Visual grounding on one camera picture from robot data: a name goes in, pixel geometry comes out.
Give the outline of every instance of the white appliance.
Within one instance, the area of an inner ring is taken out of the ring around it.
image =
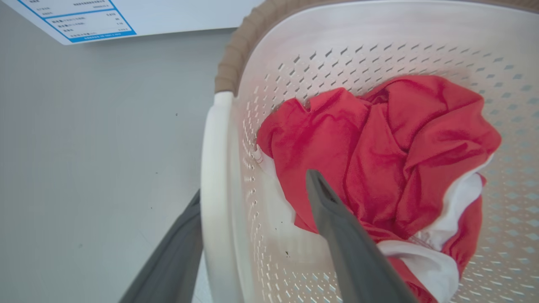
[[[69,45],[237,27],[262,0],[2,0]]]

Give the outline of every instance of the white fabric trim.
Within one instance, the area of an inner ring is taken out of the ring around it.
[[[451,183],[445,192],[444,206],[440,216],[431,225],[418,231],[413,238],[434,250],[441,251],[444,244],[457,233],[462,213],[481,195],[483,184],[477,171],[485,167],[493,156],[491,155],[485,163],[464,173]]]
[[[459,287],[457,263],[450,256],[404,241],[377,244],[386,257],[399,258],[438,303],[447,303]]]
[[[277,179],[277,171],[275,171],[275,162],[273,159],[266,155],[260,146],[257,144],[257,149],[253,152],[254,160],[258,163],[258,166],[268,175]]]

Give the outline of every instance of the red and white clothing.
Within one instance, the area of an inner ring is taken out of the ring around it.
[[[361,97],[344,88],[305,108],[284,102],[255,153],[279,179],[295,225],[317,232],[305,186],[317,169],[421,302],[449,302],[481,227],[477,173],[501,143],[483,98],[436,76],[390,80]]]

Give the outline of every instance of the perforated basket wall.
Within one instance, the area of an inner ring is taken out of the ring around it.
[[[235,100],[257,298],[342,302],[324,240],[293,226],[278,183],[253,159],[264,118],[293,97],[337,87],[361,95],[398,75],[435,74],[481,94],[483,115],[503,137],[481,172],[488,179],[481,239],[452,302],[536,302],[539,36],[531,28],[539,23],[528,12],[385,1],[313,8],[269,32],[252,52]]]

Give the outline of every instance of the brown basket handle grip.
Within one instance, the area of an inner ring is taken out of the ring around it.
[[[252,50],[264,35],[279,22],[297,12],[315,6],[351,2],[353,0],[266,0],[243,19],[232,34],[219,63],[215,77],[215,92],[232,92],[238,95],[239,82]],[[539,12],[537,0],[464,0],[508,6],[530,12]]]

